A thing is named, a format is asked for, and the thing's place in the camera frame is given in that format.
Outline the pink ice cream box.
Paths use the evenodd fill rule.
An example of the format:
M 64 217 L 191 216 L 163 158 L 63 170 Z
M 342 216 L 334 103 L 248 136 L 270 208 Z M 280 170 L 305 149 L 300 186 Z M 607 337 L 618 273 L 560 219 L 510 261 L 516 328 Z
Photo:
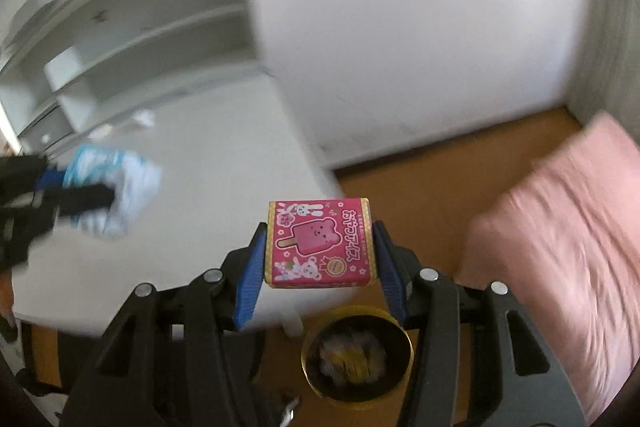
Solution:
M 378 278 L 366 198 L 275 200 L 265 282 L 273 288 L 367 286 Z

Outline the black yellow-rimmed trash bin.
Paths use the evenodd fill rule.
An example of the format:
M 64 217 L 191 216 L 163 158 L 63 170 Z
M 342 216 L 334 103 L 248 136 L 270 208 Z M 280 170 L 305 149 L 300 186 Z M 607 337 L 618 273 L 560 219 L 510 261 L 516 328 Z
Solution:
M 387 312 L 348 306 L 321 315 L 308 329 L 300 366 L 310 389 L 338 407 L 365 410 L 408 381 L 414 350 Z

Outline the grey desk shelf unit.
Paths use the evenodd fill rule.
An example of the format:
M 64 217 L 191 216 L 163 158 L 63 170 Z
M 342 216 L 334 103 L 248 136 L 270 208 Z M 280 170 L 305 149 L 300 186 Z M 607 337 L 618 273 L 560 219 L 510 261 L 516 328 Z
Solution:
M 247 0 L 27 0 L 1 57 L 6 136 L 27 154 L 57 152 L 257 69 Z

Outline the pink bed blanket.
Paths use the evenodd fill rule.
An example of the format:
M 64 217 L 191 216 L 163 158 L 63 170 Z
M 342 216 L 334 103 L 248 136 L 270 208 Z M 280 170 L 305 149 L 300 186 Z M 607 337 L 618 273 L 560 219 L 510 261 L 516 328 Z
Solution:
M 593 117 L 475 218 L 456 282 L 506 283 L 570 377 L 586 420 L 639 360 L 639 147 Z

